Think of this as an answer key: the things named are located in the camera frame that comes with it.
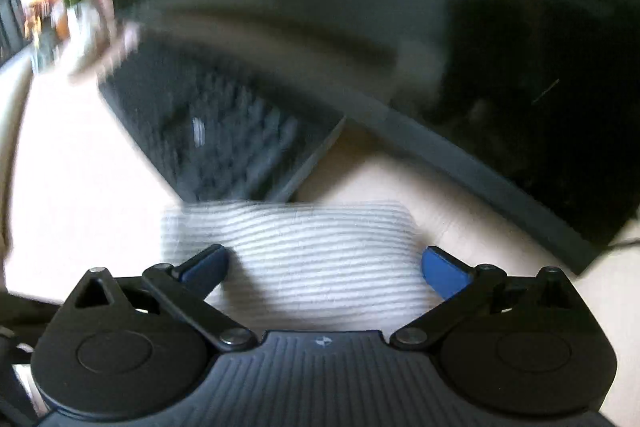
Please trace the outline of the grey striped knit garment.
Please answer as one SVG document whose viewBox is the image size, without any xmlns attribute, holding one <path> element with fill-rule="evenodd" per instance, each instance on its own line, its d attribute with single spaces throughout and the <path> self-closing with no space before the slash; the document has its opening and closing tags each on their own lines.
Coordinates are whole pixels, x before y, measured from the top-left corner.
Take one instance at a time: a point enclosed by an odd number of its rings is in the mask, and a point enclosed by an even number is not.
<svg viewBox="0 0 640 427">
<path fill-rule="evenodd" d="M 228 249 L 230 269 L 206 301 L 257 334 L 390 335 L 442 301 L 422 275 L 416 222 L 397 202 L 218 202 L 166 213 L 165 261 L 213 244 Z"/>
</svg>

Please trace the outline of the black keyboard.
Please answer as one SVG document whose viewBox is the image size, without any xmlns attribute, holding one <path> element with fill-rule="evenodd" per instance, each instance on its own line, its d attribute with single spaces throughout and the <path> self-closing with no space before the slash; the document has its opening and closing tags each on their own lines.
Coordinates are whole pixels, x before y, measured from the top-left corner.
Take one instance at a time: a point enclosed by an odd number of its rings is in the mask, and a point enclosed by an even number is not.
<svg viewBox="0 0 640 427">
<path fill-rule="evenodd" d="M 183 202 L 286 202 L 345 117 L 212 46 L 145 31 L 100 92 Z"/>
</svg>

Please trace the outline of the black computer monitor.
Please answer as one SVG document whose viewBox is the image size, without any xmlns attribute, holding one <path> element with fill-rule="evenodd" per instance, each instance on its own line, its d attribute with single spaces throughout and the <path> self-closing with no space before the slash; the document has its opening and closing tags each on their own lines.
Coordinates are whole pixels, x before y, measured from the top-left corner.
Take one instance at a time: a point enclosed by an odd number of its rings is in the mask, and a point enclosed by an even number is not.
<svg viewBox="0 0 640 427">
<path fill-rule="evenodd" d="M 265 38 L 266 65 L 299 66 L 575 273 L 638 211 L 639 0 L 113 2 L 166 30 L 198 15 Z"/>
</svg>

